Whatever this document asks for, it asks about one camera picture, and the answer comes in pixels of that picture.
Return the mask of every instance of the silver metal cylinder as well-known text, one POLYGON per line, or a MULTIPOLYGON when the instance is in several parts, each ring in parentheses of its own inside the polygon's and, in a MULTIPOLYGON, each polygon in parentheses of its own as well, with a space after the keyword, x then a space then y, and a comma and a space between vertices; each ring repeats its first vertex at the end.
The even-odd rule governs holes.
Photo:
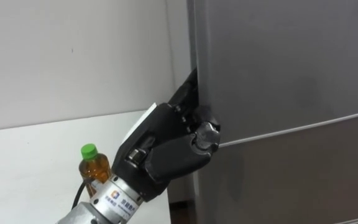
POLYGON ((142 197, 125 181, 112 176, 98 185, 90 203, 81 202, 58 224, 126 224, 142 202, 142 197))
POLYGON ((113 224, 127 223, 142 202, 142 197, 115 175, 91 198, 92 206, 113 224))

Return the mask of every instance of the refrigerator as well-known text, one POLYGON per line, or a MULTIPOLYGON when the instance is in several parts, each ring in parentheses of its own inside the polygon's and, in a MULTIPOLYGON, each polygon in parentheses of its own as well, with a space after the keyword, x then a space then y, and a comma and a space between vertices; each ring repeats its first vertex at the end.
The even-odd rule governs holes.
POLYGON ((358 0, 188 4, 222 134, 198 223, 358 223, 358 0))

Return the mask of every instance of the robotic hand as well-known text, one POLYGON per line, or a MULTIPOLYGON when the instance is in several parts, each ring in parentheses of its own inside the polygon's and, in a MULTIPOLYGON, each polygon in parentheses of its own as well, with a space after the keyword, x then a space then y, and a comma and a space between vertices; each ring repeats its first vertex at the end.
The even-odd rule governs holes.
POLYGON ((94 181, 97 193, 59 224, 125 224, 143 201, 160 195, 172 179, 205 166, 219 147, 220 125, 198 105, 194 70, 168 103, 158 105, 120 146, 113 176, 94 181))

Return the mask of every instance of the white surface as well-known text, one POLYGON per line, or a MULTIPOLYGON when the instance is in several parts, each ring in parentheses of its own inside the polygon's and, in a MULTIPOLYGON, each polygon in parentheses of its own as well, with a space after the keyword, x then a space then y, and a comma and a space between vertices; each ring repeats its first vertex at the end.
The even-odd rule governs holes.
POLYGON ((167 11, 173 74, 178 88, 191 72, 187 1, 167 0, 167 11))
MULTIPOLYGON (((81 146, 95 143, 112 163, 142 113, 0 130, 0 223, 57 222, 70 210, 81 183, 81 146)), ((167 193, 141 205, 129 223, 170 223, 167 193)))
POLYGON ((0 128, 167 101, 166 9, 165 0, 0 0, 0 128))

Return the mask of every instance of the white wall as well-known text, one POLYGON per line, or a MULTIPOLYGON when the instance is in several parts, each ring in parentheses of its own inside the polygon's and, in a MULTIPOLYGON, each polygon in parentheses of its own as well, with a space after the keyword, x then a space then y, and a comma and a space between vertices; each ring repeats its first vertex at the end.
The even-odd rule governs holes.
POLYGON ((0 0, 0 128, 168 100, 166 9, 164 0, 0 0))
POLYGON ((173 74, 178 88, 191 72, 186 0, 167 0, 173 74))

